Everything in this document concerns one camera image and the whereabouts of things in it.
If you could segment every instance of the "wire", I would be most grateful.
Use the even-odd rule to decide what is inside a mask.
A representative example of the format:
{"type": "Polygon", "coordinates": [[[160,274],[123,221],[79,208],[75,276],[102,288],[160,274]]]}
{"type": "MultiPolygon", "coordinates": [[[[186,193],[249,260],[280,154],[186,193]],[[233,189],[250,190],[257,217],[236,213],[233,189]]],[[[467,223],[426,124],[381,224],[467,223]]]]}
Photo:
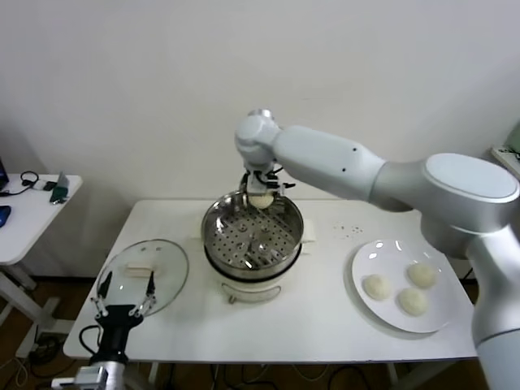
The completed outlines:
{"type": "Polygon", "coordinates": [[[223,375],[223,381],[224,381],[224,384],[225,384],[228,388],[230,388],[231,390],[238,390],[238,387],[233,386],[232,384],[229,384],[229,382],[228,382],[228,365],[227,365],[227,364],[224,364],[223,371],[224,371],[224,375],[223,375]]]}
{"type": "Polygon", "coordinates": [[[219,376],[219,365],[217,364],[217,368],[213,372],[213,365],[210,364],[210,370],[211,370],[211,378],[213,379],[213,383],[211,384],[211,390],[215,390],[215,387],[217,385],[217,378],[219,376]]]}
{"type": "Polygon", "coordinates": [[[11,362],[15,362],[18,364],[18,370],[16,370],[13,375],[11,376],[10,380],[8,380],[5,385],[5,388],[7,388],[7,386],[12,382],[12,380],[14,379],[16,381],[16,386],[18,386],[19,388],[22,388],[24,387],[26,384],[27,384],[27,381],[29,379],[29,373],[27,371],[27,368],[25,368],[25,363],[20,361],[17,357],[13,357],[12,359],[9,359],[7,362],[3,363],[1,366],[0,366],[0,370],[9,366],[9,364],[11,362]],[[20,379],[20,375],[24,373],[24,379],[20,379]]]}
{"type": "Polygon", "coordinates": [[[1,192],[0,193],[0,197],[14,197],[15,195],[20,195],[21,193],[24,193],[25,191],[28,191],[29,189],[34,187],[34,185],[40,179],[40,176],[35,171],[25,171],[25,172],[22,172],[19,175],[19,177],[22,180],[22,185],[25,188],[22,189],[21,191],[17,192],[17,193],[9,193],[9,192],[6,192],[6,191],[1,192]],[[34,176],[34,180],[26,179],[25,176],[27,176],[27,175],[33,175],[34,176]]]}
{"type": "Polygon", "coordinates": [[[33,366],[29,367],[29,371],[31,372],[31,375],[34,376],[35,378],[38,378],[38,379],[53,379],[54,377],[56,377],[58,375],[61,375],[62,373],[67,371],[69,368],[71,368],[75,364],[76,364],[76,360],[73,360],[72,362],[70,362],[70,364],[68,366],[65,366],[63,369],[61,369],[61,370],[59,370],[57,372],[53,372],[52,374],[38,374],[37,372],[34,371],[33,366]]]}
{"type": "Polygon", "coordinates": [[[73,360],[63,369],[49,374],[40,374],[34,370],[34,367],[36,366],[44,366],[45,364],[52,362],[60,353],[62,344],[62,341],[60,341],[56,336],[43,336],[37,338],[37,348],[29,354],[28,358],[29,372],[32,376],[38,379],[53,379],[55,376],[67,371],[76,363],[76,361],[73,360]]]}
{"type": "Polygon", "coordinates": [[[473,272],[473,267],[470,268],[468,273],[464,275],[464,277],[461,279],[461,281],[468,279],[468,276],[470,276],[471,272],[473,272]]]}
{"type": "Polygon", "coordinates": [[[307,382],[319,381],[323,376],[325,376],[325,374],[328,371],[328,365],[326,365],[325,368],[323,369],[323,371],[319,375],[315,376],[314,378],[309,378],[308,376],[303,375],[302,372],[300,371],[300,369],[298,367],[296,367],[294,364],[292,365],[292,368],[298,373],[298,375],[300,375],[300,377],[302,379],[306,380],[307,382]]]}
{"type": "Polygon", "coordinates": [[[242,386],[244,384],[247,384],[247,385],[266,385],[266,386],[271,386],[275,390],[278,390],[278,387],[275,385],[274,382],[271,382],[271,381],[268,381],[268,380],[258,380],[258,379],[260,379],[260,377],[262,375],[264,375],[266,373],[268,368],[269,368],[269,366],[266,365],[265,367],[262,368],[262,370],[260,371],[260,374],[258,374],[256,376],[256,378],[250,379],[250,380],[246,380],[245,379],[245,366],[242,365],[242,368],[240,370],[240,372],[241,372],[240,378],[242,379],[242,383],[239,384],[238,386],[242,386]]]}
{"type": "Polygon", "coordinates": [[[81,346],[85,348],[87,351],[89,351],[92,355],[94,355],[95,352],[93,351],[93,349],[91,349],[83,340],[83,334],[90,329],[97,329],[97,346],[99,346],[99,336],[101,335],[101,328],[99,327],[99,325],[88,325],[87,327],[84,327],[80,330],[80,334],[78,337],[80,339],[81,346]]]}
{"type": "Polygon", "coordinates": [[[170,370],[168,373],[168,379],[166,381],[166,385],[164,386],[164,390],[174,390],[175,386],[173,385],[173,378],[176,371],[175,363],[170,364],[170,370]]]}
{"type": "Polygon", "coordinates": [[[371,386],[368,384],[368,380],[366,380],[366,376],[365,374],[363,374],[363,371],[361,371],[360,368],[356,367],[356,366],[342,366],[338,369],[336,369],[330,376],[330,378],[328,379],[328,385],[327,385],[327,390],[332,390],[332,382],[334,381],[334,379],[336,378],[336,376],[344,371],[344,370],[354,370],[356,371],[359,376],[361,376],[362,380],[363,380],[363,383],[365,384],[365,387],[366,387],[366,390],[371,390],[371,386]]]}

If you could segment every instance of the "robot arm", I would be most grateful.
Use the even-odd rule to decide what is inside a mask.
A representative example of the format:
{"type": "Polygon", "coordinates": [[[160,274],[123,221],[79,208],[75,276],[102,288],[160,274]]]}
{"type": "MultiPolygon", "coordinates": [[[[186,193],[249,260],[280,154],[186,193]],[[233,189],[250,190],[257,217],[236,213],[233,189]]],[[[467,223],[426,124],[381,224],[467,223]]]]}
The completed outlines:
{"type": "Polygon", "coordinates": [[[301,126],[282,129],[268,110],[252,111],[235,142],[252,173],[249,195],[276,191],[267,182],[279,163],[295,179],[337,197],[421,212],[426,240],[448,256],[469,258],[479,280],[473,337],[487,380],[493,389],[516,388],[511,365],[520,358],[520,244],[509,221],[520,184],[506,170],[459,154],[386,162],[354,141],[301,126]]]}

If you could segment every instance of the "glass lid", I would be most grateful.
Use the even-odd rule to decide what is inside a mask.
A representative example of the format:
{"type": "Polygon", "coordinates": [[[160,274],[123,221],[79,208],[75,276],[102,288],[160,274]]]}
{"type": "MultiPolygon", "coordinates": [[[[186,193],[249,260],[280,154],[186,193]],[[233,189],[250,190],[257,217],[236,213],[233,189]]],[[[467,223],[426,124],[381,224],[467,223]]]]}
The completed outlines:
{"type": "Polygon", "coordinates": [[[154,295],[154,303],[143,313],[152,315],[177,297],[188,271],[188,256],[175,242],[138,242],[109,261],[97,281],[97,296],[105,306],[143,306],[146,295],[154,295]]]}

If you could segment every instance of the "computer mouse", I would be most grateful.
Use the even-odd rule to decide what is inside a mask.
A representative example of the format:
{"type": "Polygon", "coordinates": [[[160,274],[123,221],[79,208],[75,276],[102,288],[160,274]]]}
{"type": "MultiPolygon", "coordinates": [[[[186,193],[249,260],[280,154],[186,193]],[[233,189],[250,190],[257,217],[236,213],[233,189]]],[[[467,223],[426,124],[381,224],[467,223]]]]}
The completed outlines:
{"type": "Polygon", "coordinates": [[[0,228],[6,224],[11,215],[11,206],[0,206],[0,228]]]}

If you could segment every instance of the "white table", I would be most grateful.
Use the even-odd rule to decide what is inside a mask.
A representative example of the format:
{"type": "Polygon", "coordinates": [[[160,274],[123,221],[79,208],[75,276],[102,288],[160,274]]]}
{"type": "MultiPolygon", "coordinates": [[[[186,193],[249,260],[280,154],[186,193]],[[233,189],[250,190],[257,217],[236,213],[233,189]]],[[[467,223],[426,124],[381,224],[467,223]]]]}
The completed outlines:
{"type": "MultiPolygon", "coordinates": [[[[20,174],[9,174],[11,182],[3,189],[17,193],[24,189],[21,185],[20,174]]],[[[79,176],[68,175],[68,197],[74,196],[81,186],[79,176]]],[[[56,181],[57,175],[40,175],[40,180],[56,181]]],[[[33,247],[38,238],[49,227],[58,213],[67,204],[53,205],[49,202],[51,192],[29,189],[13,197],[0,197],[0,206],[10,206],[11,216],[7,223],[0,228],[0,267],[18,280],[23,288],[32,290],[36,287],[34,281],[24,272],[17,262],[22,260],[33,247]]],[[[33,346],[35,333],[63,333],[67,334],[72,321],[57,320],[52,317],[54,309],[59,303],[55,297],[49,298],[43,307],[40,307],[16,284],[11,282],[4,273],[0,273],[0,295],[8,304],[0,314],[0,324],[5,320],[13,307],[27,315],[34,324],[24,341],[16,351],[18,358],[26,358],[33,346]]]]}
{"type": "Polygon", "coordinates": [[[517,180],[520,180],[520,162],[517,159],[517,154],[512,152],[507,146],[497,146],[491,148],[493,157],[501,163],[517,180]]]}
{"type": "MultiPolygon", "coordinates": [[[[448,261],[458,311],[432,335],[391,329],[353,299],[345,288],[349,259],[359,245],[382,238],[424,241],[419,214],[386,213],[357,201],[296,201],[317,236],[313,247],[284,276],[273,301],[230,305],[207,262],[199,224],[211,201],[139,201],[128,217],[109,259],[129,245],[163,238],[182,245],[189,275],[180,295],[165,309],[132,329],[126,354],[152,362],[409,362],[470,358],[473,314],[448,261]]],[[[89,296],[95,294],[92,288],[89,296]]],[[[88,358],[80,330],[94,322],[87,299],[64,345],[72,358],[88,358]]],[[[86,332],[95,346],[95,332],[86,332]]]]}

